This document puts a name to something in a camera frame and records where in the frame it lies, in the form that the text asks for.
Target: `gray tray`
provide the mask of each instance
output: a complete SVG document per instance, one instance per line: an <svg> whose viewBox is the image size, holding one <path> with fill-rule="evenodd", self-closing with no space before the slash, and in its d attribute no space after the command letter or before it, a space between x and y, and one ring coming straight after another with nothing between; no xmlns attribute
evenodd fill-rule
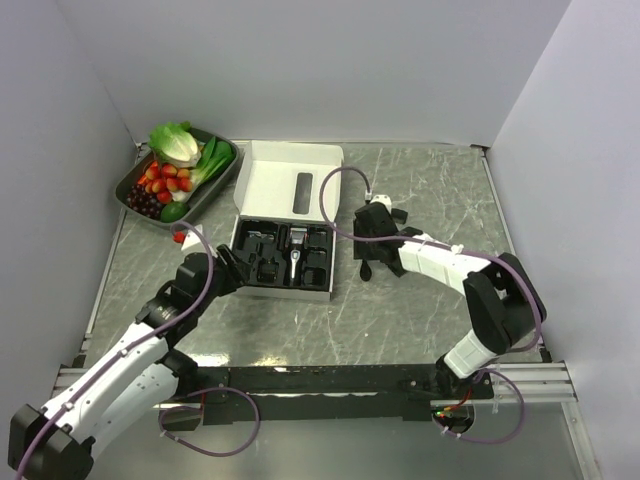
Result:
<svg viewBox="0 0 640 480"><path fill-rule="evenodd" d="M189 130L189 133L194 136L196 140L207 143L214 136L211 133L203 132L202 130L198 130L197 128L192 128ZM220 135L216 135L220 140L224 140L233 149L235 153L235 158L231 161L229 166L214 178L210 179L206 183L200 185L200 187L195 191L195 193L189 198L187 201L187 205L189 206L189 211L182 217L180 220L185 222L194 223L195 220L206 210L207 206L220 194L224 186L231 180L240 169L240 165L242 163L242 152L233 142L227 140ZM170 229L173 223L164 223L159 220L152 220L151 218L145 217L144 215L133 211L133 209L129 208L126 203L127 195L131 190L131 187L135 185L138 179L144 174L145 170L153 163L154 161L153 152L149 152L149 154L144 157L141 161L139 161L129 173L125 175L125 177L120 181L118 186L116 187L115 196L118 202L127 210L130 215L134 215L147 223L155 225L156 227L164 228L166 230Z"/></svg>

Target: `white wall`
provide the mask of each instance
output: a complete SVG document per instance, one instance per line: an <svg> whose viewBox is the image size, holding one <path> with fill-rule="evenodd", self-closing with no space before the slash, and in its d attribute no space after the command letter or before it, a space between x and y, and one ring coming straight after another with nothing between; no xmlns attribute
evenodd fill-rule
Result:
<svg viewBox="0 0 640 480"><path fill-rule="evenodd" d="M493 143L569 0L58 0L137 140Z"/></svg>
<svg viewBox="0 0 640 480"><path fill-rule="evenodd" d="M638 478L640 3L573 0L490 166L604 476Z"/></svg>
<svg viewBox="0 0 640 480"><path fill-rule="evenodd" d="M0 3L0 478L8 424L78 351L133 145L52 0Z"/></svg>

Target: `silver hair clipper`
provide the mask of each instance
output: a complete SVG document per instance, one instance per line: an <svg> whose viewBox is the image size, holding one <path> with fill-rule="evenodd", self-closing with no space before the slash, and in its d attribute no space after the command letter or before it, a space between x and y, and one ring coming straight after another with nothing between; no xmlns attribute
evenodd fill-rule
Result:
<svg viewBox="0 0 640 480"><path fill-rule="evenodd" d="M289 232L289 245L291 248L291 253L289 254L289 279L291 280L292 285L295 284L296 280L298 279L298 263L300 262L300 257L302 256L302 247L306 238L306 228L291 228Z"/></svg>

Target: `open box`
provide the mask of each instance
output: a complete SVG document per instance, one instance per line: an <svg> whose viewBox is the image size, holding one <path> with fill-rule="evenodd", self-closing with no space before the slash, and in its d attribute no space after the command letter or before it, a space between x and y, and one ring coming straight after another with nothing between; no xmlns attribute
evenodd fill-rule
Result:
<svg viewBox="0 0 640 480"><path fill-rule="evenodd" d="M334 145L249 142L233 196L240 213L231 249L251 265L239 294L331 299L336 237L320 214L320 185L343 159ZM327 185L324 202L333 221L340 175Z"/></svg>

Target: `gray marble surface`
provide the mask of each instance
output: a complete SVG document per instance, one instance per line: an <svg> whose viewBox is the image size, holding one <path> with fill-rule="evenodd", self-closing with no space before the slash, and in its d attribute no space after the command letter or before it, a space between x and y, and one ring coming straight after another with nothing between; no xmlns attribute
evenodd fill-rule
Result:
<svg viewBox="0 0 640 480"><path fill-rule="evenodd" d="M345 164L362 168L375 193L409 211L408 225L489 253L509 249L480 150L443 145L344 144ZM201 222L214 245L229 242L233 184ZM342 179L337 222L351 229L364 186ZM230 295L214 301L178 349L201 365L431 363L470 328L464 299L419 275L396 278L373 265L364 283L352 244L339 239L330 303ZM167 232L125 218L96 318L87 365L113 345L146 300L173 278L182 256ZM540 361L535 352L507 361Z"/></svg>

